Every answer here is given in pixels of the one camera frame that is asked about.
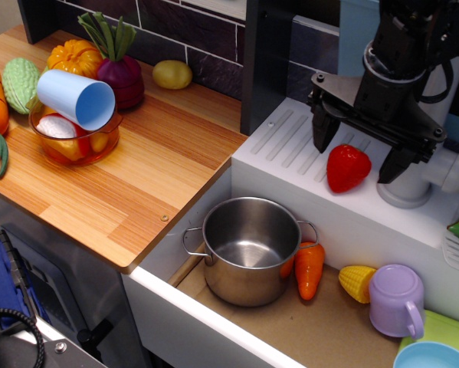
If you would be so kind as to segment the black metal gripper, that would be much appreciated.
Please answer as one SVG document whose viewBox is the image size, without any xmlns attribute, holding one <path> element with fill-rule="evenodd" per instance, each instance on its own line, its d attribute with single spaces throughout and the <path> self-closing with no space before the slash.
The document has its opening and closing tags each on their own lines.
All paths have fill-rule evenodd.
<svg viewBox="0 0 459 368">
<path fill-rule="evenodd" d="M 438 103 L 446 91 L 424 93 L 432 66 L 413 74 L 397 75 L 367 45 L 361 77 L 316 73 L 308 104 L 313 112 L 313 142 L 324 153 L 346 123 L 391 147 L 380 170 L 378 184 L 390 184 L 413 162 L 427 162 L 446 134 L 420 103 Z"/>
</svg>

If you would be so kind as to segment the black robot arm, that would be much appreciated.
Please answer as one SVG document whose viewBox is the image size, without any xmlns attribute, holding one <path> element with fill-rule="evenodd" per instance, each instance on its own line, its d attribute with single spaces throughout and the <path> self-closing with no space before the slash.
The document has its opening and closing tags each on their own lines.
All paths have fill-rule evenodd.
<svg viewBox="0 0 459 368">
<path fill-rule="evenodd" d="M 379 14 L 362 57 L 363 76 L 313 75 L 308 104 L 320 153 L 341 123 L 389 145 L 378 179 L 389 184 L 412 163 L 428 162 L 446 138 L 420 105 L 437 104 L 451 91 L 459 1 L 381 1 Z"/>
</svg>

